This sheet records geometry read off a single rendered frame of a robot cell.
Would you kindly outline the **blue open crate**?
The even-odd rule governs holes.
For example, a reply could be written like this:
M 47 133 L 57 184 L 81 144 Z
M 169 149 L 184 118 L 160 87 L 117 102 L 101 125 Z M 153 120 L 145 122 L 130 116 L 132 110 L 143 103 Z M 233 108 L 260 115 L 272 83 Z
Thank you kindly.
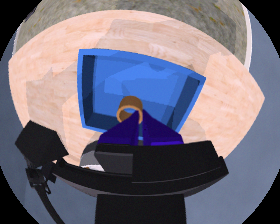
M 205 81 L 206 77 L 184 66 L 152 56 L 79 49 L 77 92 L 82 128 L 104 133 L 120 123 L 118 107 L 131 95 L 142 101 L 153 118 L 179 133 Z

